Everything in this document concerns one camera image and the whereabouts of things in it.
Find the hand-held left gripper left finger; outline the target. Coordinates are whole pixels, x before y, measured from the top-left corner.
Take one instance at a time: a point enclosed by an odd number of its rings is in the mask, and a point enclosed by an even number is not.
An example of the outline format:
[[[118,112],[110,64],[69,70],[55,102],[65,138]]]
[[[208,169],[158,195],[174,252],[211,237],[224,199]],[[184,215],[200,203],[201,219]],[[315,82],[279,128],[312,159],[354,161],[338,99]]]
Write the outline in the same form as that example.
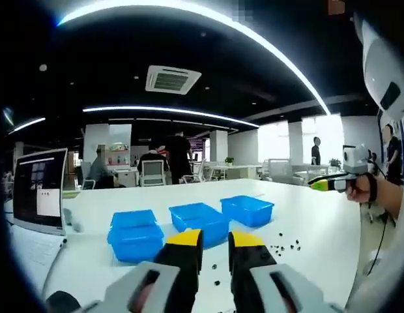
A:
[[[203,231],[172,235],[154,261],[143,261],[107,287],[105,312],[191,312],[199,289]]]

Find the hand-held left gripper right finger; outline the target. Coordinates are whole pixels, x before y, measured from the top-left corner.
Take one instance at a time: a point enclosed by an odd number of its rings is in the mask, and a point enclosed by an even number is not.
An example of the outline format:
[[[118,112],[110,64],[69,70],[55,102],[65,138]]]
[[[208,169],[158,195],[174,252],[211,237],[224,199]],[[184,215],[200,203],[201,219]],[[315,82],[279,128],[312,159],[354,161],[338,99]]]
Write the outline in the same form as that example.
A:
[[[322,291],[287,264],[278,264],[260,237],[231,231],[229,272],[237,312],[328,312]]]

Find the person's right hand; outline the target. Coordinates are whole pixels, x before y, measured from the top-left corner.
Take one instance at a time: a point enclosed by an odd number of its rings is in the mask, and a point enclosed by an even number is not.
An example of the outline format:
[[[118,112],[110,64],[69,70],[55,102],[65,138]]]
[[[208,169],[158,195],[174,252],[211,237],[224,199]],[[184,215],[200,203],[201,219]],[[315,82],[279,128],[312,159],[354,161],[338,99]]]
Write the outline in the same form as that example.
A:
[[[368,175],[360,175],[355,180],[347,182],[345,194],[347,199],[358,203],[369,201],[371,184]]]

